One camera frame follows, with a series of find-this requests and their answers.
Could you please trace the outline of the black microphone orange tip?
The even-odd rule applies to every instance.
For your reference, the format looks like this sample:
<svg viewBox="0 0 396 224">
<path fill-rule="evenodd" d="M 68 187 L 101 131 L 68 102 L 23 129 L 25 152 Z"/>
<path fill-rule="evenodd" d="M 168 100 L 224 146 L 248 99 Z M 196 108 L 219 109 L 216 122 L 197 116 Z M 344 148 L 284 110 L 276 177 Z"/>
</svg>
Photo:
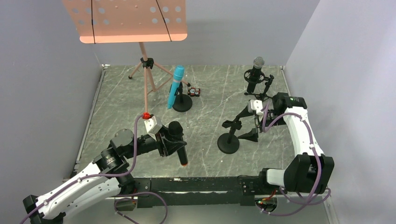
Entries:
<svg viewBox="0 0 396 224">
<path fill-rule="evenodd" d="M 168 131 L 172 139 L 172 143 L 175 144 L 174 148 L 179 157 L 179 161 L 182 166 L 188 164 L 188 158 L 186 154 L 185 146 L 187 143 L 183 140 L 183 128 L 178 121 L 172 121 L 169 123 Z"/>
</svg>

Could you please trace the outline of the black tall mic stand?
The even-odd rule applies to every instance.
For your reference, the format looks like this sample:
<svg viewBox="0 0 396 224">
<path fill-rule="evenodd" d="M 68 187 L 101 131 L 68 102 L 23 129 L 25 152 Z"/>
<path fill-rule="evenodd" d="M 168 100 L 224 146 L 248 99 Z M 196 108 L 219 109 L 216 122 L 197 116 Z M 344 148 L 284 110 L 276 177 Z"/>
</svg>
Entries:
<svg viewBox="0 0 396 224">
<path fill-rule="evenodd" d="M 230 128 L 228 133 L 219 136 L 217 146 L 219 150 L 225 154 L 234 154 L 240 147 L 239 139 L 235 136 L 236 130 L 242 127 L 241 121 L 235 119 L 233 121 L 226 120 L 222 124 L 223 128 Z"/>
</svg>

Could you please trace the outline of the black round-base mic stand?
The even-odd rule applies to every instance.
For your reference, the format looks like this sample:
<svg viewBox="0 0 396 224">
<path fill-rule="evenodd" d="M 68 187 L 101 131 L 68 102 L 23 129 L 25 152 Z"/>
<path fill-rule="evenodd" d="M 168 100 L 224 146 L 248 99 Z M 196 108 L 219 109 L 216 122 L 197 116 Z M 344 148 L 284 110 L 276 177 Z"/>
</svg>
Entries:
<svg viewBox="0 0 396 224">
<path fill-rule="evenodd" d="M 180 83 L 175 91 L 175 102 L 172 109 L 176 112 L 186 112 L 192 108 L 192 99 L 189 95 L 183 93 L 183 84 Z"/>
</svg>

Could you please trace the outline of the black microphone silver grille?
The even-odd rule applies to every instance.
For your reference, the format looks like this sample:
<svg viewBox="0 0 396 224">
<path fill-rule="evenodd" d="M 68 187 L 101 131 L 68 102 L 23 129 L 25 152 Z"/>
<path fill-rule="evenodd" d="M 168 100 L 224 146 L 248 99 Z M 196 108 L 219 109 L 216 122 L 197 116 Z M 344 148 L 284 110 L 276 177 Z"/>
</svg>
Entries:
<svg viewBox="0 0 396 224">
<path fill-rule="evenodd" d="M 248 72 L 249 76 L 247 78 L 247 93 L 253 93 L 255 91 L 255 87 L 259 83 L 260 77 L 262 76 L 262 67 L 264 64 L 265 61 L 261 56 L 258 56 L 253 60 L 253 67 Z"/>
</svg>

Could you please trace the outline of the blue microphone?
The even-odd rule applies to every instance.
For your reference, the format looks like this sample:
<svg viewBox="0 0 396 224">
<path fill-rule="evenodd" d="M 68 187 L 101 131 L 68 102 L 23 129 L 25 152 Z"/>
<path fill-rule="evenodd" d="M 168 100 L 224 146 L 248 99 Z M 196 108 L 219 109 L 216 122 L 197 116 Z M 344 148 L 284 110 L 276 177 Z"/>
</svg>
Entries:
<svg viewBox="0 0 396 224">
<path fill-rule="evenodd" d="M 184 66 L 177 65 L 174 70 L 174 73 L 173 73 L 173 81 L 171 84 L 170 94 L 168 97 L 168 102 L 167 102 L 168 109 L 170 109 L 173 106 L 173 104 L 176 100 L 177 91 L 178 91 L 178 88 L 180 86 L 180 83 L 181 83 L 183 77 L 184 77 Z"/>
</svg>

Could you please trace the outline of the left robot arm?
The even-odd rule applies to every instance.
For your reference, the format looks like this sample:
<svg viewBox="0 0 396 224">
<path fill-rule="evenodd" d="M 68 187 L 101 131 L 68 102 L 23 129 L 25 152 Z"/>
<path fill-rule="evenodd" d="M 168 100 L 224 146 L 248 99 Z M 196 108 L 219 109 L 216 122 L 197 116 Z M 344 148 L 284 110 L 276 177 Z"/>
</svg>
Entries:
<svg viewBox="0 0 396 224">
<path fill-rule="evenodd" d="M 58 188 L 23 200 L 32 224 L 61 224 L 67 217 L 111 196 L 130 196 L 149 190 L 149 184 L 136 181 L 128 170 L 127 159 L 158 150 L 162 157 L 177 153 L 182 165 L 188 163 L 183 128 L 177 121 L 162 126 L 151 137 L 137 138 L 129 129 L 119 130 L 105 149 L 81 172 Z"/>
</svg>

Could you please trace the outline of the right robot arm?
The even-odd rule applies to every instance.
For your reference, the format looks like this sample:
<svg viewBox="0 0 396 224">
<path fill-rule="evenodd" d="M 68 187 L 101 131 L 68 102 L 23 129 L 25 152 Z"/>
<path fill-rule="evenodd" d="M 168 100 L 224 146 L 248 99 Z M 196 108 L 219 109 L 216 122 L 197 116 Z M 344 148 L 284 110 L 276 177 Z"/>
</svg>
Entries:
<svg viewBox="0 0 396 224">
<path fill-rule="evenodd" d="M 249 100 L 247 106 L 232 121 L 225 121 L 224 128 L 241 129 L 241 118 L 254 116 L 255 127 L 248 133 L 232 139 L 258 141 L 259 133 L 266 133 L 273 126 L 287 126 L 294 148 L 294 159 L 285 169 L 265 168 L 264 185 L 282 187 L 297 193 L 324 193 L 334 160 L 325 156 L 311 128 L 307 104 L 302 97 L 279 92 L 272 97 L 273 109 L 262 100 Z"/>
</svg>

